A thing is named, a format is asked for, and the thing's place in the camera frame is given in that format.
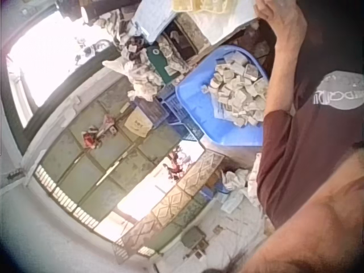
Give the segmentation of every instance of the blue plastic basin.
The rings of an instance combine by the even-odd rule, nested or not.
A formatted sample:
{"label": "blue plastic basin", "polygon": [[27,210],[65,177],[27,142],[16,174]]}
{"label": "blue plastic basin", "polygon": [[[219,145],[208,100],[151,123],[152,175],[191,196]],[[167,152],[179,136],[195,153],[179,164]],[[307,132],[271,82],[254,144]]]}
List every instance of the blue plastic basin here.
{"label": "blue plastic basin", "polygon": [[201,92],[201,87],[209,85],[214,75],[216,60],[233,51],[244,54],[249,62],[259,69],[261,75],[268,79],[264,69],[251,54],[242,48],[225,45],[213,51],[179,84],[176,88],[177,97],[201,130],[213,142],[224,146],[261,146],[263,144],[262,125],[258,127],[247,125],[239,128],[232,122],[215,118],[210,94]]}

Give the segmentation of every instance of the hand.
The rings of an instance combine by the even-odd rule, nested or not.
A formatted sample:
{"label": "hand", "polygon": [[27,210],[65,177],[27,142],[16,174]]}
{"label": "hand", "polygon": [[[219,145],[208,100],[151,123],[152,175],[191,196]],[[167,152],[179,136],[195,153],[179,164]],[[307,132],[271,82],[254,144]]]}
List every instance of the hand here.
{"label": "hand", "polygon": [[276,50],[300,51],[307,22],[296,0],[257,0],[254,9],[277,36]]}

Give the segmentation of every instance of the window frame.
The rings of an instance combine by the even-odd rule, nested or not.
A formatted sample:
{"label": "window frame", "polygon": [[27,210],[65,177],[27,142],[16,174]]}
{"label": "window frame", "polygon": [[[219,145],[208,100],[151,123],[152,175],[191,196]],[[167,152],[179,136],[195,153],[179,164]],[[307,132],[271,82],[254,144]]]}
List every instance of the window frame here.
{"label": "window frame", "polygon": [[[16,110],[13,94],[11,92],[6,58],[12,46],[22,35],[54,12],[57,12],[56,5],[52,5],[46,10],[40,12],[37,16],[32,18],[26,26],[14,34],[1,48],[1,100],[3,102],[5,116],[9,121],[11,133],[13,134],[15,143],[22,155],[26,153],[34,136],[57,107],[82,83],[102,69],[104,67],[102,65],[103,61],[115,60],[120,56],[116,47],[114,45],[110,45],[110,47],[95,55],[84,65],[78,67],[58,88],[53,91],[45,103],[33,113],[33,116],[29,120],[27,126],[23,128],[18,111]],[[26,86],[23,87],[26,97],[28,98],[29,94],[27,94]]]}

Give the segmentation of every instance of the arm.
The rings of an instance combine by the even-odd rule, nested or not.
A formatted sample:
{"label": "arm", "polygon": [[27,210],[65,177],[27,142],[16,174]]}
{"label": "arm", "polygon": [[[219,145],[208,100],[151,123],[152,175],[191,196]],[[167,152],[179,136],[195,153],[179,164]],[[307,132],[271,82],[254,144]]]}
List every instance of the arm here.
{"label": "arm", "polygon": [[307,23],[294,0],[257,0],[254,8],[257,16],[266,20],[277,36],[264,114],[277,110],[289,112],[293,103],[297,58],[305,38]]}
{"label": "arm", "polygon": [[[363,201],[364,150],[358,150],[264,243],[242,272],[351,272],[364,254]],[[311,270],[299,271],[297,265]]]}

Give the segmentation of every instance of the graphic print on shirt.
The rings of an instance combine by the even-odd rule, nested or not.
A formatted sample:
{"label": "graphic print on shirt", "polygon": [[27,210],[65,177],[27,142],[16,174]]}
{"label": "graphic print on shirt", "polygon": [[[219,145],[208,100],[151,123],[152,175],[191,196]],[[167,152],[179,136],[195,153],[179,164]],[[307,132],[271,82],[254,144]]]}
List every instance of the graphic print on shirt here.
{"label": "graphic print on shirt", "polygon": [[325,76],[313,96],[313,104],[351,110],[364,104],[364,75],[335,71]]}

